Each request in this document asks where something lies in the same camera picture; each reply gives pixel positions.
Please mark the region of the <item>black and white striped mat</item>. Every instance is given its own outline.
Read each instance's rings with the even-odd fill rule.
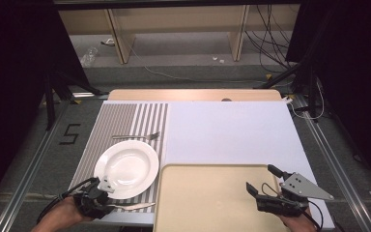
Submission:
[[[143,138],[138,140],[151,145],[158,155],[158,160],[164,157],[164,135],[168,115],[168,103],[165,102],[141,102],[141,103],[116,103],[105,101],[100,109],[97,121],[93,127],[89,141],[83,152],[83,156],[77,166],[71,181],[71,188],[80,182],[93,177],[96,163],[100,156],[114,144],[123,139],[111,139],[115,134],[145,135],[160,131],[156,140],[148,141]],[[158,175],[152,185],[143,193],[126,200],[114,200],[114,203],[137,203],[156,202]],[[155,207],[149,207],[136,213],[153,213]]]

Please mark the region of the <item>cable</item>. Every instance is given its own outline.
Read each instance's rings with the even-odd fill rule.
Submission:
[[[245,32],[246,35],[248,36],[249,40],[251,41],[252,45],[254,45],[255,48],[257,48],[259,50],[259,59],[260,59],[260,65],[261,67],[270,72],[270,73],[281,73],[282,71],[272,71],[272,70],[269,70],[267,69],[266,67],[264,67],[263,63],[262,63],[262,54],[266,55],[267,57],[269,57],[270,59],[272,59],[275,63],[277,63],[278,65],[284,67],[285,69],[287,69],[287,67],[285,67],[285,65],[283,63],[281,63],[280,61],[276,60],[274,57],[272,57],[263,47],[261,47],[259,44],[257,44],[250,36],[247,32]]]
[[[256,37],[258,38],[259,40],[263,40],[261,37],[257,36],[257,34],[255,34],[255,32],[251,31],[251,33]],[[269,41],[264,41],[265,43],[267,44],[274,44],[273,42],[269,42]],[[278,46],[281,46],[281,47],[284,47],[284,48],[288,48],[288,45],[282,45],[282,44],[279,44],[279,43],[276,43],[275,45],[278,45]]]
[[[139,59],[142,62],[143,60],[137,55],[137,53],[134,51],[134,49],[131,46],[129,46],[129,47],[130,47],[130,50],[135,55],[135,57],[137,57],[137,59]],[[189,81],[194,81],[194,82],[223,82],[223,83],[250,83],[250,82],[253,82],[253,81],[254,82],[261,82],[261,81],[257,81],[257,80],[199,80],[199,79],[192,79],[192,78],[187,78],[187,77],[177,77],[177,76],[169,75],[169,74],[162,73],[162,72],[154,72],[154,71],[151,71],[146,66],[144,66],[144,68],[148,72],[153,73],[153,74],[158,74],[158,75],[162,75],[162,76],[166,76],[166,77],[173,78],[173,79],[178,79],[178,80],[189,80]]]
[[[265,37],[267,36],[267,33],[269,33],[269,34],[270,34],[270,37],[271,37],[271,40],[272,40],[273,42],[275,42],[275,40],[274,40],[274,38],[273,38],[273,36],[272,36],[272,32],[271,32],[271,11],[272,11],[272,5],[267,5],[267,10],[268,10],[268,22],[266,22],[266,21],[264,20],[264,17],[263,17],[263,15],[262,15],[261,11],[260,11],[260,8],[259,8],[258,5],[257,5],[257,11],[258,11],[258,13],[259,13],[259,15],[260,15],[260,17],[261,17],[263,23],[264,23],[264,26],[266,27],[266,33],[264,34],[264,39],[265,39]],[[275,51],[276,58],[279,60],[280,63],[282,63],[281,59],[280,59],[279,56],[278,56],[278,52],[275,50],[275,46],[274,46],[273,44],[272,44],[272,47],[273,47],[273,50]]]
[[[314,119],[319,119],[319,118],[321,118],[322,115],[324,114],[324,111],[325,111],[324,97],[322,96],[321,87],[319,86],[318,82],[316,83],[316,85],[318,86],[319,94],[320,94],[320,96],[321,96],[321,102],[322,102],[322,112],[321,112],[321,114],[320,114],[318,117],[315,117],[315,118],[300,116],[300,115],[297,114],[297,112],[295,111],[294,106],[292,105],[292,103],[289,102],[289,104],[290,104],[291,107],[292,107],[292,111],[294,112],[294,114],[295,114],[297,117],[300,117],[300,118],[302,118],[302,119],[314,120]]]
[[[280,33],[281,36],[285,39],[285,41],[289,44],[289,43],[290,43],[290,40],[288,39],[287,34],[286,34],[285,31],[282,29],[282,27],[278,24],[278,22],[276,22],[276,19],[275,19],[275,16],[273,15],[273,13],[271,13],[271,16],[272,16],[272,18],[273,18],[273,21],[275,22],[275,25],[279,28],[279,33]]]
[[[277,192],[276,190],[274,190],[273,188],[271,188],[271,186],[268,185],[268,183],[263,183],[263,184],[261,185],[261,191],[262,191],[265,195],[270,196],[269,194],[267,194],[266,192],[264,192],[264,186],[267,186],[269,189],[271,189],[273,192],[275,192],[275,194],[278,195],[278,192]]]
[[[312,201],[309,201],[309,203],[311,203],[312,205],[314,205],[318,209],[319,214],[321,214],[321,225],[319,225],[319,228],[322,229],[324,227],[324,215],[322,214],[322,211],[321,211],[321,209],[319,208],[319,206],[317,204],[315,204]]]
[[[305,210],[303,210],[303,209],[301,209],[301,210],[302,210],[302,214],[304,216],[306,216],[306,218],[308,218],[316,226],[316,231],[318,231],[318,232],[321,231],[322,227],[318,224],[318,222],[316,222],[314,220],[314,218],[312,218],[312,216],[309,215]]]
[[[93,182],[95,181],[97,178],[95,177],[92,177],[92,178],[89,178],[85,181],[82,181],[81,183],[77,184],[77,186],[67,190],[66,192],[62,193],[62,194],[59,194],[55,199],[53,199],[48,205],[46,205],[46,207],[44,207],[44,209],[42,210],[42,212],[39,214],[38,216],[38,219],[37,219],[37,224],[42,220],[42,218],[57,204],[59,203],[60,201],[62,201],[63,199],[65,199],[67,196],[69,196],[74,190],[80,188],[81,186],[89,183],[89,182]]]
[[[298,11],[295,11],[295,10],[292,8],[291,4],[289,4],[288,6],[289,6],[289,8],[291,9],[291,11],[293,11],[293,12],[295,12],[295,13],[298,12]]]

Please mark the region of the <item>fork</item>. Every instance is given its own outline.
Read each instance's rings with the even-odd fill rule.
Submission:
[[[122,209],[125,211],[139,210],[156,205],[156,203],[120,203],[119,205],[105,205],[107,207],[114,207],[115,209]]]
[[[122,139],[122,138],[145,138],[147,140],[154,140],[159,137],[160,132],[155,132],[148,135],[113,135],[113,139]]]

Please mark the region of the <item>wooden tray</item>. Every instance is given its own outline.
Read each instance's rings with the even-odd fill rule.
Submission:
[[[279,189],[266,165],[168,164],[159,178],[155,232],[289,231],[246,191],[245,182]]]

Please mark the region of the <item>floor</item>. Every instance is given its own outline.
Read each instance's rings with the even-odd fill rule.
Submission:
[[[276,42],[278,44],[286,44],[286,40],[279,32],[275,32]],[[258,50],[254,48],[247,36],[243,42],[242,57],[239,62],[233,61],[231,51],[228,45],[226,33],[174,33],[174,34],[145,34],[138,35],[135,40],[132,54],[127,64],[120,64],[116,55],[115,47],[100,44],[101,41],[110,39],[109,35],[103,36],[73,36],[71,41],[76,50],[78,57],[82,58],[90,47],[97,50],[95,60],[89,65],[85,72],[87,73],[91,83],[96,82],[97,87],[115,88],[116,85],[110,85],[108,81],[97,79],[100,71],[110,71],[110,78],[114,78],[115,72],[136,72],[131,79],[126,78],[124,81],[119,82],[118,87],[124,88],[147,88],[151,85],[140,86],[136,81],[150,80],[148,77],[141,77],[145,73],[158,73],[156,78],[161,81],[161,85],[157,88],[164,88],[165,86],[175,86],[175,88],[206,88],[207,83],[198,82],[208,78],[208,73],[218,72],[218,70],[227,71],[232,73],[235,70],[245,72],[246,67],[255,65],[261,69],[257,72],[254,80],[243,82],[233,75],[224,77],[215,85],[210,83],[210,86],[217,88],[251,88],[252,84],[261,84],[267,81],[267,74],[277,75],[278,71],[282,70],[272,59],[260,55]],[[275,54],[271,44],[264,44],[264,49],[270,54]],[[167,67],[174,69],[172,73],[166,73]],[[188,80],[187,83],[172,85],[170,81],[178,81],[179,79]],[[276,88],[281,93],[289,94],[290,90],[287,88],[290,79],[281,82]],[[78,88],[73,88],[74,92],[79,92]],[[33,176],[32,183],[26,187],[26,195],[22,200],[19,209],[14,211],[11,217],[9,228],[7,231],[25,231],[30,229],[35,223],[35,219],[42,208],[47,204],[48,195],[60,193],[61,189],[67,187],[70,183],[70,171],[65,171],[75,168],[79,162],[81,149],[85,147],[90,135],[90,130],[96,122],[96,116],[100,109],[102,99],[91,99],[83,101],[78,104],[69,104],[65,106],[63,103],[56,105],[56,112],[62,113],[64,116],[59,116],[62,122],[59,128],[53,134],[47,134],[44,130],[46,125],[45,106],[38,109],[38,117],[34,123],[34,127],[29,133],[22,146],[19,155],[16,156],[13,165],[8,170],[8,173],[0,185],[0,217],[3,212],[8,210],[7,205],[11,197],[17,189],[19,183],[23,183],[22,178],[24,173],[28,170],[28,165],[34,159],[38,151],[49,154],[49,158],[45,158],[39,162],[40,170]],[[301,97],[296,100],[296,106],[306,103],[306,99]],[[352,147],[349,145],[347,138],[343,135],[340,125],[334,120],[334,113],[332,113],[328,105],[326,105],[326,112],[321,114],[318,129],[315,129],[312,122],[309,120],[301,119],[293,114],[293,120],[300,134],[305,153],[309,155],[309,162],[318,184],[331,194],[338,195],[339,197],[335,202],[329,203],[329,211],[335,215],[335,218],[345,228],[345,231],[371,231],[369,226],[360,226],[364,222],[371,220],[371,172],[362,163],[357,162],[352,156]],[[78,122],[84,125],[85,133],[79,134],[79,139],[76,141],[78,149],[66,148],[57,145],[64,137],[56,136],[56,134],[63,133],[67,124]],[[328,145],[324,144],[325,141],[318,141],[318,133],[321,133],[328,139]],[[43,148],[41,141],[46,137],[52,145]],[[323,152],[323,147],[332,147],[332,152]],[[331,156],[336,156],[339,163],[342,164],[342,169],[345,177],[349,178],[349,183],[357,192],[357,200],[368,209],[370,217],[358,217],[355,213],[353,204],[355,199],[349,198],[349,194],[344,192],[343,185],[338,183],[338,177],[335,172],[332,172],[331,163],[327,160]],[[112,225],[98,225],[95,223],[86,223],[78,225],[68,231],[119,231],[121,228]]]

